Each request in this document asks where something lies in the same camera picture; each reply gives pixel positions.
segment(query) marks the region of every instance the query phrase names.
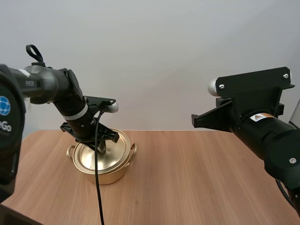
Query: black strap loop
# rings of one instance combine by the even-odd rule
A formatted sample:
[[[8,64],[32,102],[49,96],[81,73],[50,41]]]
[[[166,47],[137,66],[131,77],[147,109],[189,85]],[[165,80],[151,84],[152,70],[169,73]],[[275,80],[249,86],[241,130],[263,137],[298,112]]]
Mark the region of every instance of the black strap loop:
[[[34,45],[27,45],[26,46],[26,52],[28,55],[30,55],[32,58],[34,58],[38,62],[44,62],[42,54],[39,52],[38,48],[36,48]]]

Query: yellow warning sticker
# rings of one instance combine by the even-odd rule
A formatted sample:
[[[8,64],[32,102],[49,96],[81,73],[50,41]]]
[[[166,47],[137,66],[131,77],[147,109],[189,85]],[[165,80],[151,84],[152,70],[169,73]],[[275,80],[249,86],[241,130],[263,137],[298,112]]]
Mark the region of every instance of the yellow warning sticker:
[[[257,122],[262,119],[271,118],[271,117],[275,118],[274,116],[272,116],[271,114],[268,114],[268,113],[258,113],[258,114],[251,116],[250,119],[252,119],[254,122]]]

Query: screw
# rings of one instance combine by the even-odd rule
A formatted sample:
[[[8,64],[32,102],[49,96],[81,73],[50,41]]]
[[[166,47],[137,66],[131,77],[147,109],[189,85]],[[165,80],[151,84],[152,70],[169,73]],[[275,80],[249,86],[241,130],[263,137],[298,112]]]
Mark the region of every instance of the screw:
[[[291,163],[291,164],[294,164],[294,163],[296,163],[296,162],[297,162],[297,160],[296,160],[295,158],[290,158],[290,160],[289,160],[289,161],[290,161],[290,163]]]

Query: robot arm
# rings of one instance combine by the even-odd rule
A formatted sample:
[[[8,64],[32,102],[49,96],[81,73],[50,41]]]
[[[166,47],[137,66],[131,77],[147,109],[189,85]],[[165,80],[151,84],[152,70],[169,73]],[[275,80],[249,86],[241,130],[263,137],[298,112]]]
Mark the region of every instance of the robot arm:
[[[28,45],[26,50],[38,62],[24,70],[0,64],[0,203],[14,191],[25,120],[24,98],[30,98],[32,104],[53,103],[66,120],[61,130],[93,149],[94,115],[118,110],[115,99],[83,96],[72,70],[46,67],[35,46]],[[118,133],[98,125],[98,142],[117,142],[118,138]]]
[[[282,182],[300,216],[300,130],[278,119],[282,90],[293,88],[286,67],[220,77],[209,92],[217,107],[192,115],[195,128],[233,132],[264,161],[266,172]]]

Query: metal pot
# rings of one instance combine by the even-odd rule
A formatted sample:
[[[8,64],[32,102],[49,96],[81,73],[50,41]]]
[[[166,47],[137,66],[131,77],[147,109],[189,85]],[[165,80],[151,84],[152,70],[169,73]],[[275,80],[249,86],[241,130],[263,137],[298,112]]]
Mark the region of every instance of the metal pot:
[[[136,143],[130,146],[128,136],[116,129],[119,133],[119,140],[114,143],[111,140],[105,141],[105,153],[98,152],[98,177],[99,184],[111,184],[124,176],[128,166],[132,163],[138,153]],[[78,170],[87,174],[87,178],[95,183],[95,152],[83,143],[72,145],[67,149],[67,157],[73,160]]]

